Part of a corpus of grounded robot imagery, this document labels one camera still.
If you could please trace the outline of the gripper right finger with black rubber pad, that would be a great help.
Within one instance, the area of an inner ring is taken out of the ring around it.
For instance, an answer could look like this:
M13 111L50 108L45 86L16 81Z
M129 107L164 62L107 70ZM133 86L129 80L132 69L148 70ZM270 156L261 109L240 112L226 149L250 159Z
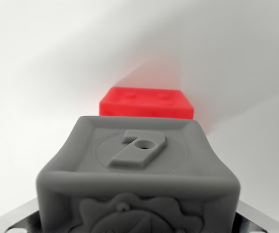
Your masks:
M235 233L279 233L279 222L239 201L234 219Z

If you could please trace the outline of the gripper left finger with black rubber pad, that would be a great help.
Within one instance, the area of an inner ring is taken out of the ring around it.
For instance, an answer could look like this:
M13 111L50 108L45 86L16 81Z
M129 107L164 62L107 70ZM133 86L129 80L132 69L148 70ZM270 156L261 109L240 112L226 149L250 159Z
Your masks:
M41 233L37 198L0 216L0 233L6 233L12 228L22 228L28 233Z

